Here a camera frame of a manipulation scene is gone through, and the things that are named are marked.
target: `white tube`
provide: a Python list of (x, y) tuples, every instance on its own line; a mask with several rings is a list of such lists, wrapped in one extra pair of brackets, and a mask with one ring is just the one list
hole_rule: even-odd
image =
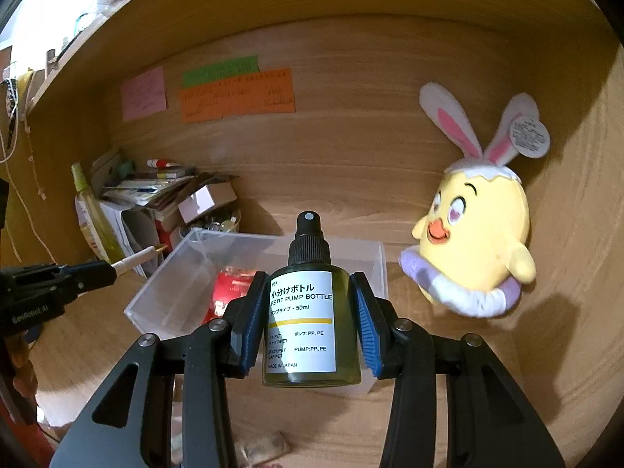
[(121, 276), (123, 273), (127, 273), (136, 266), (149, 262), (153, 258), (157, 257), (158, 253), (161, 253), (165, 248), (166, 246), (160, 246), (158, 248), (150, 246), (149, 248), (145, 248), (134, 255), (130, 255), (129, 257), (120, 260), (119, 262), (115, 262), (113, 267), (117, 272), (117, 276)]

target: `yellow bottle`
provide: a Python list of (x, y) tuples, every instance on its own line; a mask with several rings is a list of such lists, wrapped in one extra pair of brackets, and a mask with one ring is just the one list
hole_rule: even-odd
[(80, 227), (80, 231), (82, 231), (89, 246), (93, 248), (91, 241), (96, 245), (99, 250), (94, 250), (96, 255), (103, 257), (109, 264), (119, 262), (125, 257), (124, 251), (119, 246), (110, 223), (104, 216), (96, 196), (93, 195), (93, 190), (88, 185), (79, 163), (72, 165), (72, 175), (74, 176), (76, 192), (78, 192), (76, 197), (80, 204), (80, 209), (83, 209), (83, 214), (87, 219), (90, 238), (87, 237), (83, 226)]
[(297, 217), (288, 266), (271, 275), (263, 384), (337, 387), (361, 382), (349, 273), (332, 266), (314, 211)]

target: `wire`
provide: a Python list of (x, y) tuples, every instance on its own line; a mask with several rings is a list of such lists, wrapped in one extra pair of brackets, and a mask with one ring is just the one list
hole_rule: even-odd
[[(13, 91), (13, 83), (9, 80), (9, 89), (11, 90), (11, 95), (13, 96), (13, 100), (15, 100), (15, 105), (13, 106), (13, 109), (11, 111), (11, 114), (9, 115), (9, 121), (11, 121), (11, 119), (13, 118), (13, 116), (15, 115), (15, 112), (17, 112), (18, 110), (18, 104), (20, 104), (20, 100), (18, 98), (18, 94), (17, 92)], [(15, 124), (18, 126), (18, 131), (15, 134), (15, 142), (13, 143), (13, 149), (11, 150), (11, 152), (9, 153), (9, 156), (6, 156), (6, 151), (4, 151), (4, 139), (2, 139), (2, 153), (4, 154), (4, 160), (0, 160), (0, 163), (5, 163), (9, 160), (10, 157), (13, 156), (13, 153), (15, 152), (15, 150), (18, 148), (18, 137), (20, 136), (19, 131), (19, 124), (20, 122), (18, 121), (19, 118), (16, 118)]]
[(41, 430), (41, 432), (46, 435), (49, 439), (51, 439), (55, 444), (60, 444), (60, 440), (56, 439), (54, 436), (52, 436), (51, 434), (49, 434), (45, 429), (43, 429), (43, 427), (41, 427), (40, 423), (37, 423), (37, 425), (39, 426), (39, 429)]
[(15, 247), (15, 241), (13, 240), (13, 236), (11, 235), (11, 231), (9, 230), (9, 226), (6, 223), (4, 225), (4, 230), (6, 231), (7, 235), (9, 236), (9, 241), (11, 242), (11, 247), (13, 248), (13, 253), (15, 254), (15, 257), (18, 259), (18, 262), (21, 264), (22, 263), (22, 257), (20, 257), (20, 254), (18, 253), (18, 249)]
[(26, 102), (24, 103), (24, 115), (23, 115), (24, 131), (26, 132), (26, 138), (28, 139), (28, 147), (30, 148), (30, 156), (28, 157), (28, 161), (32, 163), (32, 176), (34, 177), (35, 184), (37, 185), (37, 194), (41, 197), (42, 200), (46, 200), (46, 191), (43, 189), (43, 186), (41, 186), (41, 183), (39, 182), (39, 177), (37, 176), (37, 166), (35, 165), (35, 152), (32, 149), (32, 140), (30, 139), (30, 125), (28, 124), (28, 119), (26, 115), (26, 112), (27, 112), (26, 105), (28, 105), (30, 101), (30, 89), (32, 88), (35, 75), (36, 73), (32, 74), (32, 79), (28, 83), (28, 90), (26, 91)]
[[(18, 99), (16, 98), (16, 104), (13, 110), (15, 111), (17, 107), (18, 107)], [(18, 144), (18, 135), (20, 134), (19, 131), (20, 129), (18, 128), (18, 134), (15, 136), (16, 145)], [(15, 182), (13, 181), (13, 177), (11, 176), (11, 171), (9, 170), (9, 163), (7, 162), (7, 160), (11, 157), (11, 155), (13, 155), (13, 151), (15, 151), (15, 146), (13, 146), (13, 151), (11, 151), (11, 154), (7, 157), (6, 150), (4, 149), (4, 137), (2, 136), (1, 131), (0, 131), (0, 145), (2, 145), (2, 154), (4, 154), (4, 160), (0, 161), (0, 163), (4, 163), (4, 166), (6, 167), (6, 175), (9, 178), (9, 183), (11, 187), (15, 190), (15, 193), (18, 195), (18, 198), (20, 199), (19, 201), (21, 202), (22, 207), (24, 208), (24, 211), (26, 212), (26, 216), (28, 217), (28, 222), (30, 223), (30, 228), (32, 229), (32, 233), (37, 238), (37, 240), (41, 243), (41, 246), (44, 247), (45, 250), (48, 252), (48, 255), (52, 259), (52, 262), (56, 262), (54, 255), (52, 255), (52, 252), (48, 248), (48, 245), (45, 244), (45, 242), (43, 241), (43, 239), (41, 238), (41, 236), (35, 229), (34, 223), (32, 222), (32, 216), (30, 215), (30, 211), (28, 210), (28, 207), (26, 206), (26, 203), (24, 202), (24, 199), (22, 198), (20, 191), (18, 190), (17, 186), (15, 185)]]

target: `stack of papers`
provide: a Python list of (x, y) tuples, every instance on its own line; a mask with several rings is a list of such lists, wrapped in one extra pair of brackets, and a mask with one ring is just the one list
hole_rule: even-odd
[(133, 204), (140, 207), (169, 204), (176, 192), (188, 183), (193, 176), (182, 178), (124, 179), (117, 186), (105, 187), (102, 197), (117, 204)]

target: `cardboard box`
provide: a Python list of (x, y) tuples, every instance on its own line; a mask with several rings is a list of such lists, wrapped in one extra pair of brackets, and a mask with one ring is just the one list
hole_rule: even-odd
[(191, 197), (183, 200), (178, 209), (184, 223), (190, 223), (213, 209), (235, 201), (236, 194), (229, 183), (206, 184)]
[(182, 216), (180, 216), (178, 205), (175, 202), (160, 211), (152, 210), (152, 215), (158, 231), (171, 232), (182, 223)]
[(162, 230), (161, 227), (162, 225), (160, 225), (160, 222), (156, 222), (160, 244), (167, 245), (167, 251), (172, 252), (175, 250), (176, 246), (182, 242), (182, 239), (184, 239), (180, 227), (174, 227), (169, 231)]

